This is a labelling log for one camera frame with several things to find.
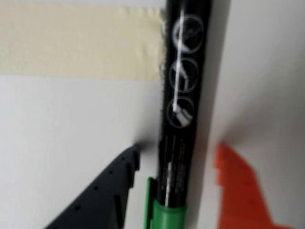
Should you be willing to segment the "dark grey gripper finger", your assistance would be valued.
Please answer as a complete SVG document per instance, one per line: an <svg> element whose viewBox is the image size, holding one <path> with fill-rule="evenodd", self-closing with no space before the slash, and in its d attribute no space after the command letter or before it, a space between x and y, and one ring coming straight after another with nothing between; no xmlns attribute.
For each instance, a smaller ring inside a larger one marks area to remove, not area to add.
<svg viewBox="0 0 305 229"><path fill-rule="evenodd" d="M47 228L122 229L140 151L134 145L121 152Z"/></svg>

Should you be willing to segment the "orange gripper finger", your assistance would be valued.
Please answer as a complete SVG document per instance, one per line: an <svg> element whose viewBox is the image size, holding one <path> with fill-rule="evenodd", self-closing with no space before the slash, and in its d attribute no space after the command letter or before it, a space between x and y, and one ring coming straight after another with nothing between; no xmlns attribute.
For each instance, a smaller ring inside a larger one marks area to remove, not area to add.
<svg viewBox="0 0 305 229"><path fill-rule="evenodd" d="M290 229L273 221L253 167L237 151L215 148L216 184L222 187L219 229Z"/></svg>

